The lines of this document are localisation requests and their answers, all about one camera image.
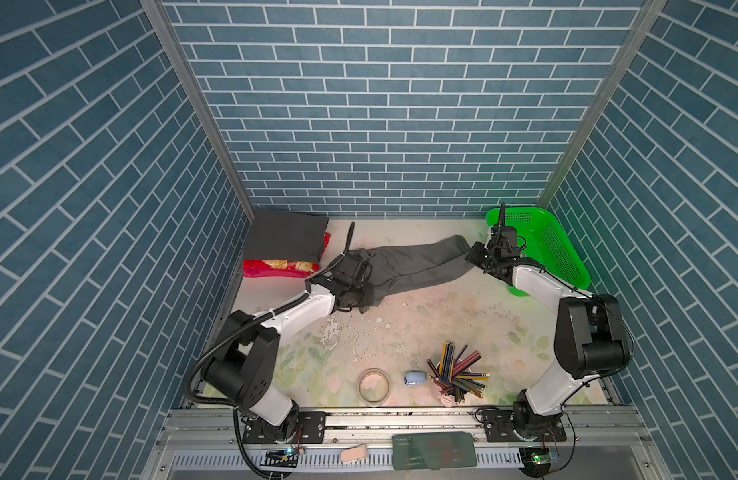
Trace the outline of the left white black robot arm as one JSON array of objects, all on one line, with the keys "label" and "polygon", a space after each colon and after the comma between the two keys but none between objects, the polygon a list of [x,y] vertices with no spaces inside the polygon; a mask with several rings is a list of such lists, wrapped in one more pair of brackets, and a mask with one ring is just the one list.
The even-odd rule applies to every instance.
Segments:
[{"label": "left white black robot arm", "polygon": [[185,397],[197,404],[229,406],[290,436],[298,407],[273,386],[278,349],[336,311],[369,306],[371,273],[367,260],[344,252],[306,279],[304,291],[287,302],[255,315],[232,313],[220,338],[189,373]]}]

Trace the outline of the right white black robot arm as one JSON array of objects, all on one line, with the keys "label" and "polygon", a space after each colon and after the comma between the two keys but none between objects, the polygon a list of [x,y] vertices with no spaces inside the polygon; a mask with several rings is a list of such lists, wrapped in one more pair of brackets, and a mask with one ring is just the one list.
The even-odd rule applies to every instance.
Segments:
[{"label": "right white black robot arm", "polygon": [[535,439],[557,427],[567,402],[581,389],[623,370],[633,352],[616,298],[571,285],[523,250],[515,228],[496,224],[488,242],[475,243],[466,260],[529,294],[556,315],[554,359],[513,403],[514,431],[522,438]]}]

